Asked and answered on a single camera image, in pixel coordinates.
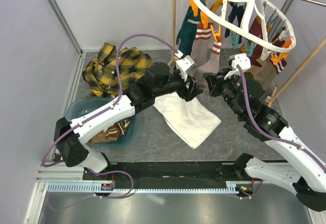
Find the dark teal sock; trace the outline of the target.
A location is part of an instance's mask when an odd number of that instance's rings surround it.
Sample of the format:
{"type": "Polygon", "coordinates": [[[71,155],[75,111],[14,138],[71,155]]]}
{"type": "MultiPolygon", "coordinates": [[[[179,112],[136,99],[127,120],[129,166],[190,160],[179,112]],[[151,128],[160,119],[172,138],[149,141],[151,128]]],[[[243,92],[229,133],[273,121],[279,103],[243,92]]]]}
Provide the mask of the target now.
{"type": "Polygon", "coordinates": [[[191,6],[183,19],[181,28],[176,37],[176,46],[183,55],[190,55],[195,40],[197,25],[201,23],[200,15],[194,16],[191,6]]]}

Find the aluminium corner post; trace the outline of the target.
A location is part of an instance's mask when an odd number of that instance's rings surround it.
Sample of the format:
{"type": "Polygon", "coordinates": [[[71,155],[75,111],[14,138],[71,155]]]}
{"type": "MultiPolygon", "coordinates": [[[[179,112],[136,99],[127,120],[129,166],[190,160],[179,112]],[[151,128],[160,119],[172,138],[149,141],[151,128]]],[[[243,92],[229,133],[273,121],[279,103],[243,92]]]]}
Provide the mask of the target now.
{"type": "Polygon", "coordinates": [[[60,9],[56,0],[47,0],[50,8],[52,9],[55,17],[57,18],[58,22],[60,23],[61,27],[63,28],[64,32],[66,33],[68,39],[70,40],[72,46],[74,47],[75,51],[79,54],[83,54],[83,49],[79,45],[75,35],[72,32],[71,27],[69,26],[62,10],[60,9]]]}

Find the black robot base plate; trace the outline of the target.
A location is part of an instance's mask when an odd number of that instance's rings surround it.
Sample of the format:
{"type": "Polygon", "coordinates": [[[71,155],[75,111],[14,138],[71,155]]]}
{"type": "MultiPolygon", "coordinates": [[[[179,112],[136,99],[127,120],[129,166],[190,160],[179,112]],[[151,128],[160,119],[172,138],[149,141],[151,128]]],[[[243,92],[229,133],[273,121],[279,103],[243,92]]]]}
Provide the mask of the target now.
{"type": "Polygon", "coordinates": [[[206,178],[216,181],[252,181],[246,173],[238,172],[233,162],[227,161],[165,161],[165,162],[116,162],[109,171],[124,171],[136,181],[141,178],[168,177],[206,178]]]}

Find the brown striped sock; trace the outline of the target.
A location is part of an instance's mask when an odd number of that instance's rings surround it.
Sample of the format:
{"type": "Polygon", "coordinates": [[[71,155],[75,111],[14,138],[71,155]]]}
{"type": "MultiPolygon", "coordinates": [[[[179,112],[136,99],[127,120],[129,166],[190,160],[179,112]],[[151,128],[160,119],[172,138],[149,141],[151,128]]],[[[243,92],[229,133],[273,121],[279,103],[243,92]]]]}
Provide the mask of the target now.
{"type": "Polygon", "coordinates": [[[115,127],[117,129],[118,137],[123,136],[130,124],[132,117],[126,118],[118,123],[115,123],[115,127]]]}
{"type": "Polygon", "coordinates": [[[120,129],[117,128],[115,125],[113,125],[97,133],[89,140],[89,142],[91,144],[96,144],[96,143],[117,141],[120,135],[121,135],[120,129]]]}

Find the grey sock maroon cuff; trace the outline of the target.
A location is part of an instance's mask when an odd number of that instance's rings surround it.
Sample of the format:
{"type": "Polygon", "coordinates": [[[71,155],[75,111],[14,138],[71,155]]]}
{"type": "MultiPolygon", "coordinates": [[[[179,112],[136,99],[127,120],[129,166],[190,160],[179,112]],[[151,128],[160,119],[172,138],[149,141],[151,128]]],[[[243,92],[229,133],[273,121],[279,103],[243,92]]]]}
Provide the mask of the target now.
{"type": "Polygon", "coordinates": [[[258,58],[248,70],[253,75],[253,79],[260,83],[264,90],[271,85],[272,81],[278,74],[282,72],[287,66],[285,59],[280,60],[276,65],[273,63],[272,58],[262,60],[258,58]]]}

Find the yellow plaid shirt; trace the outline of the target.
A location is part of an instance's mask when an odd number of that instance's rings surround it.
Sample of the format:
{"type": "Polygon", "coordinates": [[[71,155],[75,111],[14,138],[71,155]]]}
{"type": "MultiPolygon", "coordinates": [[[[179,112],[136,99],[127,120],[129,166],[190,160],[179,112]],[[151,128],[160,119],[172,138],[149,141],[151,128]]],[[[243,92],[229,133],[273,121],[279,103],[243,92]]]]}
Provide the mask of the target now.
{"type": "Polygon", "coordinates": [[[116,46],[104,43],[96,58],[83,69],[82,77],[90,86],[87,98],[115,98],[120,89],[134,84],[152,66],[150,55],[136,47],[122,49],[117,60],[116,53],[116,46]]]}

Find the grey sock red stripes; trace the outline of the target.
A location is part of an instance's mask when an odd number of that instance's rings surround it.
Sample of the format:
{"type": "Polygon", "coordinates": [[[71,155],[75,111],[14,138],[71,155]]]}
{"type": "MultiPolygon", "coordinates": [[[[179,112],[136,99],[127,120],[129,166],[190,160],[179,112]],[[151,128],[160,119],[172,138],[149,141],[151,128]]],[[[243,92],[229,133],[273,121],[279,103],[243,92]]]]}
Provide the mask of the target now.
{"type": "Polygon", "coordinates": [[[202,23],[197,25],[196,36],[191,51],[191,58],[196,64],[190,72],[192,77],[195,76],[198,68],[207,62],[207,53],[211,35],[212,32],[210,27],[205,29],[202,23]]]}

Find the white towel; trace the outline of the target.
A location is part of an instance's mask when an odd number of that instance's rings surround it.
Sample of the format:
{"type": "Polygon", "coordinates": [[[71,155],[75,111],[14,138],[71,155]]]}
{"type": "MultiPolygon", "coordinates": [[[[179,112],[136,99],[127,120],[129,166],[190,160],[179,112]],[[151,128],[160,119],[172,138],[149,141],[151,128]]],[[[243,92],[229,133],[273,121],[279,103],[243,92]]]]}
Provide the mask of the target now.
{"type": "Polygon", "coordinates": [[[222,122],[197,98],[186,102],[176,92],[157,97],[154,107],[172,131],[192,149],[200,146],[222,122]]]}

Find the navy blue sock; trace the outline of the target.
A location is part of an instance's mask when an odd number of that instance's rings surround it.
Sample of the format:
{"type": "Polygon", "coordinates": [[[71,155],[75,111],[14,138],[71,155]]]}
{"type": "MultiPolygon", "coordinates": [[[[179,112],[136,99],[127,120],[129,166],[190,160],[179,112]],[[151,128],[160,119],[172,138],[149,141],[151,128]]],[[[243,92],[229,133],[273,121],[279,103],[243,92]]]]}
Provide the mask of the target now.
{"type": "Polygon", "coordinates": [[[233,21],[237,18],[237,26],[240,27],[247,4],[244,4],[242,6],[239,6],[237,3],[233,2],[230,2],[229,4],[232,7],[232,10],[228,16],[228,21],[230,23],[233,23],[233,21]]]}

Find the mustard yellow sock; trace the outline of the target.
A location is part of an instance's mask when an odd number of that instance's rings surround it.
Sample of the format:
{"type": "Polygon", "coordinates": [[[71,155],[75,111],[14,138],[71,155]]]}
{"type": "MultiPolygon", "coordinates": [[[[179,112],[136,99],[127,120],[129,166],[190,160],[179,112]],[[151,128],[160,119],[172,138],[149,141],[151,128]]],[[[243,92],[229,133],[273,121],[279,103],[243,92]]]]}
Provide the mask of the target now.
{"type": "Polygon", "coordinates": [[[210,7],[210,11],[215,13],[219,9],[219,7],[223,5],[223,1],[224,0],[216,0],[210,7]]]}

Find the maroon patterned sock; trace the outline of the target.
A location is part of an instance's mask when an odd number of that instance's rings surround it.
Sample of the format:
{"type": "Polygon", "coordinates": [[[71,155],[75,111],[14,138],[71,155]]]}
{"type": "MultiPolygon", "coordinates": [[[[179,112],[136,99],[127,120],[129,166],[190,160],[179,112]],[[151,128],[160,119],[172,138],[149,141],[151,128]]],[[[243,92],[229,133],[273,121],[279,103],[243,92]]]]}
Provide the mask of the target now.
{"type": "MultiPolygon", "coordinates": [[[[259,37],[260,39],[262,38],[262,28],[261,28],[261,19],[259,16],[256,16],[251,27],[249,30],[249,33],[259,37]]],[[[251,59],[253,58],[259,58],[261,56],[263,47],[261,45],[256,44],[255,48],[253,49],[253,53],[251,55],[251,59]]]]}

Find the teal plastic basin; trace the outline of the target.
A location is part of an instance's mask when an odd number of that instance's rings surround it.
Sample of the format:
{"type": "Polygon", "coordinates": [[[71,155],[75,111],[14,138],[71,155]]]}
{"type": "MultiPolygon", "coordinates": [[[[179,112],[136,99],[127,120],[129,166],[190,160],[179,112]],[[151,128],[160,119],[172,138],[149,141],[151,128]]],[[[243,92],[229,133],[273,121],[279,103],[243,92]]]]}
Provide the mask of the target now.
{"type": "MultiPolygon", "coordinates": [[[[112,98],[103,98],[103,97],[92,97],[92,98],[79,98],[72,102],[68,107],[68,110],[65,113],[65,118],[67,121],[82,117],[94,110],[102,107],[106,103],[112,101],[112,98]]],[[[138,116],[135,115],[132,117],[130,124],[123,136],[120,136],[117,141],[105,142],[105,143],[96,143],[91,144],[89,141],[87,145],[89,147],[99,148],[99,147],[119,147],[125,146],[132,142],[138,126],[138,116]]]]}

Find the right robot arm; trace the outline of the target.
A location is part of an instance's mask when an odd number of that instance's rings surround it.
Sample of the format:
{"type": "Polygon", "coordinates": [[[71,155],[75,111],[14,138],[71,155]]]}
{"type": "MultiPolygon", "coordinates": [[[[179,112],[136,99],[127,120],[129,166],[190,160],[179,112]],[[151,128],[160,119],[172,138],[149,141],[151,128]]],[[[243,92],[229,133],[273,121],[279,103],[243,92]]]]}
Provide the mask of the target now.
{"type": "Polygon", "coordinates": [[[292,170],[285,170],[243,153],[234,163],[234,176],[239,180],[266,180],[293,193],[309,209],[325,211],[325,162],[299,139],[276,110],[260,100],[263,90],[258,82],[249,85],[243,74],[228,78],[227,73],[223,70],[204,74],[210,96],[222,96],[249,134],[293,166],[292,170]]]}

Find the wooden clothes rack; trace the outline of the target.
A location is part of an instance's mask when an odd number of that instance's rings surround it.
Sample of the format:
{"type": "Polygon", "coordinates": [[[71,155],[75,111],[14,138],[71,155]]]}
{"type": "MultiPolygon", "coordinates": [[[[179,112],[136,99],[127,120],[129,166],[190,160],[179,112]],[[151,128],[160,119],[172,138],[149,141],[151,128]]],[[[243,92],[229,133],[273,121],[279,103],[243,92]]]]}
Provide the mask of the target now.
{"type": "MultiPolygon", "coordinates": [[[[325,7],[325,3],[322,3],[322,2],[317,2],[315,0],[301,0],[301,1],[304,1],[304,2],[308,2],[308,3],[312,3],[312,4],[315,4],[315,5],[319,5],[319,6],[322,6],[322,7],[325,7]]],[[[195,16],[198,15],[198,6],[196,5],[197,3],[200,3],[199,0],[191,0],[190,1],[190,6],[193,7],[195,5],[195,7],[193,8],[193,12],[195,14],[195,16]]],[[[176,41],[176,7],[177,5],[177,0],[171,0],[171,31],[172,31],[172,41],[176,41]]],[[[207,25],[207,21],[208,21],[208,17],[211,17],[212,19],[214,19],[212,17],[212,15],[209,15],[209,16],[206,16],[206,10],[202,10],[203,11],[203,16],[204,16],[204,25],[206,26],[207,25]]],[[[283,12],[283,10],[276,10],[275,9],[275,12],[277,12],[279,15],[280,15],[280,18],[283,20],[284,19],[284,23],[286,24],[286,21],[285,20],[285,17],[282,17],[282,15],[285,15],[285,10],[283,12]]],[[[242,29],[238,28],[236,31],[239,32],[240,35],[243,35],[245,37],[249,36],[249,39],[250,38],[254,38],[254,36],[252,34],[249,34],[249,33],[242,33],[242,29]]],[[[254,41],[257,41],[259,43],[259,45],[262,45],[264,46],[266,41],[264,41],[264,39],[262,41],[260,41],[260,39],[257,40],[254,38],[254,41]]],[[[315,56],[325,47],[325,38],[321,41],[321,43],[312,51],[312,53],[307,56],[307,58],[300,64],[300,66],[296,69],[296,71],[287,79],[287,81],[281,86],[281,88],[277,91],[277,88],[278,88],[278,83],[276,83],[276,85],[274,86],[274,90],[271,94],[271,96],[269,96],[266,100],[266,102],[268,102],[268,106],[271,107],[271,105],[273,104],[273,102],[285,91],[285,89],[292,83],[292,81],[303,71],[303,69],[313,60],[313,58],[315,58],[315,56]]],[[[174,55],[173,53],[171,53],[171,60],[170,62],[168,63],[169,67],[171,67],[172,64],[175,63],[176,60],[174,60],[174,56],[176,57],[176,55],[174,55]]]]}

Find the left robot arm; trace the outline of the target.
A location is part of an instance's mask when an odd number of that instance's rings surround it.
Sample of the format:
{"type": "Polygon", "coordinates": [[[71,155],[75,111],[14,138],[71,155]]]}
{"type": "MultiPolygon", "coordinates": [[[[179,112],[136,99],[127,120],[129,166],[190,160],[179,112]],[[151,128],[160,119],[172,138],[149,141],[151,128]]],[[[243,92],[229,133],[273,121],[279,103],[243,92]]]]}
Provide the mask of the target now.
{"type": "Polygon", "coordinates": [[[99,179],[108,179],[112,174],[109,160],[88,147],[87,142],[107,127],[153,106],[157,97],[177,93],[186,102],[193,100],[203,92],[189,75],[195,65],[190,58],[183,58],[170,73],[167,64],[154,63],[144,76],[111,102],[71,121],[60,118],[56,122],[54,139],[65,165],[81,165],[92,170],[99,179]]]}

